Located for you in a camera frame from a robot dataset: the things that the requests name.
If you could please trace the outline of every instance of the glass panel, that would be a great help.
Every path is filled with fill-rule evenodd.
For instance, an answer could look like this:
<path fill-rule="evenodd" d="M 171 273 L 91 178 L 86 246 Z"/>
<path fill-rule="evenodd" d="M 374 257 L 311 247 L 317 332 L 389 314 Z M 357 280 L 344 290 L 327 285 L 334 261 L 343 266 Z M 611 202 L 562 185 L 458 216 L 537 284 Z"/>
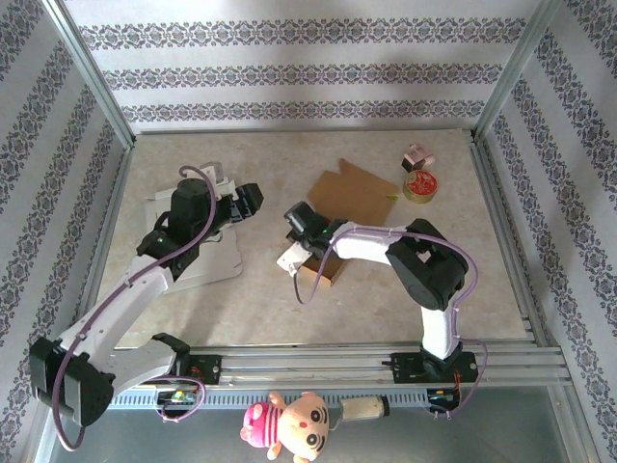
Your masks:
<path fill-rule="evenodd" d="M 267 461 L 265 449 L 240 440 L 243 411 L 203 411 L 181 424 L 163 423 L 154 411 L 109 411 L 91 426 L 83 447 L 52 462 Z M 281 462 L 291 462 L 284 451 Z M 483 389 L 451 421 L 435 422 L 422 410 L 393 409 L 387 418 L 344 422 L 330 434 L 319 463 L 567 462 L 544 388 Z"/>

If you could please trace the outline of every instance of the electric wire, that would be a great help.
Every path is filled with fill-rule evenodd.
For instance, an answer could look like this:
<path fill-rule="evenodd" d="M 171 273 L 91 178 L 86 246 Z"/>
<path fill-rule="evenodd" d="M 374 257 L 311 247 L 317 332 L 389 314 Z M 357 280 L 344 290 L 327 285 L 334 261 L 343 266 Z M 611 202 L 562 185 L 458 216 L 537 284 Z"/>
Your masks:
<path fill-rule="evenodd" d="M 476 390 L 478 389 L 478 386 L 480 384 L 480 381 L 482 380 L 482 377 L 484 375 L 484 372 L 486 370 L 486 365 L 488 364 L 488 359 L 489 359 L 489 351 L 488 351 L 488 347 L 486 345 L 486 342 L 482 341 L 482 340 L 471 340 L 471 339 L 465 339 L 465 338 L 461 338 L 458 334 L 458 330 L 457 330 L 457 316 L 458 316 L 458 312 L 459 312 L 459 306 L 461 305 L 461 303 L 463 301 L 465 301 L 465 299 L 467 299 L 469 297 L 469 295 L 475 290 L 475 287 L 478 284 L 478 266 L 475 263 L 475 261 L 473 260 L 473 258 L 461 247 L 450 243 L 449 241 L 445 240 L 445 239 L 441 239 L 438 238 L 436 236 L 432 236 L 429 234 L 423 234 L 423 233 L 414 233 L 411 231 L 401 231 L 401 230 L 396 230 L 396 229 L 383 229 L 383 228 L 375 228 L 375 227 L 366 227 L 366 226 L 356 226 L 352 229 L 346 230 L 341 232 L 340 234 L 338 234 L 337 236 L 334 237 L 334 239 L 330 242 L 330 245 L 328 246 L 328 249 L 326 250 L 326 252 L 324 253 L 324 257 L 321 259 L 321 264 L 319 265 L 319 270 L 317 271 L 317 275 L 315 277 L 315 281 L 313 283 L 312 289 L 310 290 L 310 294 L 308 296 L 308 300 L 304 301 L 302 299 L 302 297 L 300 296 L 300 290 L 298 288 L 298 278 L 297 278 L 297 273 L 294 275 L 293 277 L 293 285 L 294 285 L 294 291 L 296 293 L 296 298 L 298 299 L 298 302 L 302 305 L 308 304 L 313 296 L 315 295 L 315 292 L 317 291 L 317 286 L 319 285 L 319 281 L 321 280 L 321 277 L 323 275 L 324 269 L 326 267 L 326 261 L 328 260 L 328 258 L 330 257 L 330 254 L 334 248 L 334 246 L 336 245 L 336 243 L 338 242 L 339 239 L 341 239 L 343 236 L 347 236 L 347 235 L 353 235 L 353 234 L 358 234 L 358 235 L 366 235 L 366 236 L 377 236 L 377 237 L 408 237 L 408 238 L 413 238 L 416 240 L 423 240 L 423 241 L 429 241 L 432 242 L 434 244 L 439 244 L 442 245 L 446 248 L 451 249 L 452 251 L 454 251 L 455 253 L 461 255 L 465 261 L 467 262 L 469 268 L 471 268 L 471 270 L 473 271 L 473 275 L 471 277 L 471 282 L 469 283 L 469 285 L 467 286 L 467 288 L 465 289 L 465 291 L 463 291 L 461 293 L 460 296 L 458 296 L 454 302 L 452 303 L 452 316 L 451 316 L 451 324 L 452 324 L 452 330 L 453 330 L 453 335 L 454 338 L 458 339 L 460 342 L 462 343 L 471 343 L 471 344 L 477 344 L 480 345 L 482 347 L 482 350 L 484 352 L 484 356 L 482 359 L 482 366 L 480 367 L 479 371 L 478 371 L 478 376 L 475 380 L 475 382 L 473 383 L 473 385 L 471 386 L 471 389 L 469 391 L 469 394 L 465 397 L 465 399 L 459 404 L 458 407 L 456 407 L 454 410 L 452 411 L 448 411 L 448 413 L 446 413 L 448 418 L 454 417 L 456 415 L 458 415 L 469 403 L 469 401 L 471 400 L 471 398 L 475 395 Z"/>
<path fill-rule="evenodd" d="M 198 386 L 199 389 L 199 399 L 197 400 L 197 403 L 195 405 L 193 405 L 193 407 L 189 410 L 186 411 L 186 413 L 183 413 L 182 415 L 180 415 L 179 417 L 174 417 L 171 418 L 170 416 L 167 415 L 166 413 L 166 408 L 167 408 L 167 403 L 165 403 L 163 405 L 163 407 L 161 408 L 161 410 L 156 410 L 156 413 L 158 413 L 159 417 L 161 417 L 163 419 L 164 422 L 181 422 L 182 420 L 186 420 L 187 418 L 189 418 L 191 415 L 193 415 L 195 412 L 197 412 L 200 407 L 203 405 L 203 402 L 205 401 L 205 386 L 204 384 L 197 378 L 193 378 L 191 376 L 159 376 L 158 378 L 156 378 L 156 380 L 162 380 L 162 381 L 183 381 L 183 382 L 189 382 L 189 383 L 195 383 Z"/>
<path fill-rule="evenodd" d="M 62 425 L 62 420 L 61 420 L 61 416 L 60 416 L 60 391 L 62 389 L 62 383 L 63 383 L 63 380 L 65 378 L 65 374 L 67 372 L 68 363 L 70 362 L 70 359 L 72 358 L 73 353 L 77 349 L 77 346 L 79 345 L 79 343 L 82 340 L 84 340 L 87 337 L 88 332 L 90 331 L 91 327 L 96 322 L 96 320 L 100 317 L 100 315 L 107 309 L 107 307 L 118 296 L 120 296 L 127 288 L 132 287 L 133 284 L 139 278 L 141 278 L 142 276 L 146 275 L 147 272 L 149 272 L 153 268 L 158 267 L 161 264 L 163 264 L 163 263 L 165 263 L 165 262 L 167 262 L 167 261 L 169 261 L 171 259 L 174 259 L 174 258 L 180 256 L 181 254 L 183 254 L 186 251 L 190 250 L 194 246 L 198 246 L 201 243 L 201 240 L 203 239 L 205 234 L 208 232 L 208 230 L 212 226 L 212 222 L 214 221 L 214 215 L 215 215 L 215 212 L 216 212 L 216 196 L 215 196 L 215 191 L 214 191 L 214 185 L 212 185 L 212 182 L 210 181 L 208 176 L 206 174 L 204 174 L 201 170 L 197 169 L 196 167 L 193 167 L 193 166 L 182 166 L 180 168 L 180 170 L 179 170 L 180 176 L 186 178 L 187 177 L 186 171 L 195 172 L 203 180 L 205 180 L 205 183 L 206 183 L 207 188 L 208 188 L 208 192 L 210 194 L 210 211 L 209 211 L 209 214 L 208 214 L 208 219 L 207 219 L 205 225 L 203 226 L 203 229 L 190 242 L 188 242 L 187 244 L 185 244 L 181 248 L 177 249 L 176 251 L 174 251 L 174 252 L 164 256 L 163 258 L 161 258 L 161 259 L 151 263 L 150 265 L 147 265 L 142 270 L 140 270 L 137 273 L 135 273 L 135 275 L 132 275 L 131 277 L 129 277 L 126 280 L 124 285 L 120 285 L 119 287 L 117 287 L 98 306 L 98 308 L 94 311 L 92 316 L 90 316 L 86 320 L 86 323 L 84 323 L 84 326 L 81 328 L 81 330 L 79 330 L 79 333 L 77 334 L 77 336 L 75 337 L 75 339 L 71 343 L 70 347 L 67 350 L 67 353 L 65 354 L 65 357 L 63 358 L 62 362 L 60 363 L 60 366 L 58 367 L 58 372 L 56 373 L 56 378 L 54 380 L 54 385 L 53 385 L 53 390 L 52 390 L 52 395 L 51 395 L 51 397 L 52 397 L 51 398 L 51 411 L 52 411 L 53 421 L 54 421 L 54 424 L 56 426 L 56 430 L 57 430 L 57 433 L 58 433 L 58 439 L 60 440 L 60 443 L 63 445 L 63 447 L 67 451 L 76 451 L 77 449 L 79 449 L 79 447 L 83 443 L 84 435 L 86 433 L 86 428 L 85 427 L 80 427 L 79 435 L 77 437 L 77 440 L 75 441 L 74 444 L 71 443 L 68 440 L 67 434 L 65 433 L 65 429 L 64 429 L 64 427 Z M 205 398 L 205 388 L 203 388 L 203 394 L 201 395 L 201 403 L 202 403 L 204 398 Z M 188 416 L 192 415 L 194 413 L 194 410 L 191 410 L 190 412 L 191 412 L 190 414 L 189 414 L 189 412 L 187 412 Z"/>

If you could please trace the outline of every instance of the enclosure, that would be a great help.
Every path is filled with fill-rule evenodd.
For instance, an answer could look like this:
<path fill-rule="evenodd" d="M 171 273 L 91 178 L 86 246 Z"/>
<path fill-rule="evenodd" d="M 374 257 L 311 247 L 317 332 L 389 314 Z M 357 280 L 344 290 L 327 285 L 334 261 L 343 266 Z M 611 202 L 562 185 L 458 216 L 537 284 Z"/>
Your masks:
<path fill-rule="evenodd" d="M 175 446 L 263 461 L 236 432 L 272 389 L 332 408 L 389 397 L 388 420 L 343 426 L 319 461 L 617 461 L 616 8 L 0 0 L 0 461 L 159 461 Z M 435 153 L 438 193 L 397 197 L 384 225 L 426 218 L 479 265 L 459 326 L 487 343 L 487 369 L 459 421 L 433 422 L 410 398 L 426 386 L 383 365 L 423 332 L 391 268 L 353 261 L 300 306 L 275 264 L 283 214 L 321 173 L 345 158 L 400 185 L 412 143 Z M 118 349 L 169 333 L 221 355 L 219 383 L 177 427 L 151 410 L 160 385 L 129 390 L 66 453 L 32 398 L 28 350 L 121 278 L 148 199 L 208 161 L 264 194 L 231 229 L 241 266 L 157 298 Z"/>

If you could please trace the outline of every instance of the round tin can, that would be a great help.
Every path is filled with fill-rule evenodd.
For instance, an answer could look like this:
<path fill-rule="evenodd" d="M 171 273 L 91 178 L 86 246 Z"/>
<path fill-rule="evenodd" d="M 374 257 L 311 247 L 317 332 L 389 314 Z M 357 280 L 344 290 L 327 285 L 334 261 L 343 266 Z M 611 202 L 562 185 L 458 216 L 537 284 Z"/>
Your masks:
<path fill-rule="evenodd" d="M 414 203 L 428 203 L 438 188 L 437 179 L 426 171 L 411 171 L 403 183 L 405 197 Z"/>

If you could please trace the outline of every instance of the small pink object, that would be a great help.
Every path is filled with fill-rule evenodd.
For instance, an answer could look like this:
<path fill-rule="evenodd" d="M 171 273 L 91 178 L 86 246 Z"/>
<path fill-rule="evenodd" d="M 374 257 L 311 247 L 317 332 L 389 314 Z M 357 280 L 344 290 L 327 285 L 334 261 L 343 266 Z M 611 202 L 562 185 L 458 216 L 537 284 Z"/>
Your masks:
<path fill-rule="evenodd" d="M 257 449 L 271 448 L 279 441 L 282 409 L 268 402 L 254 403 L 244 414 L 240 437 Z"/>
<path fill-rule="evenodd" d="M 403 156 L 403 167 L 407 172 L 425 169 L 435 163 L 435 156 L 431 151 L 420 145 L 411 145 Z"/>

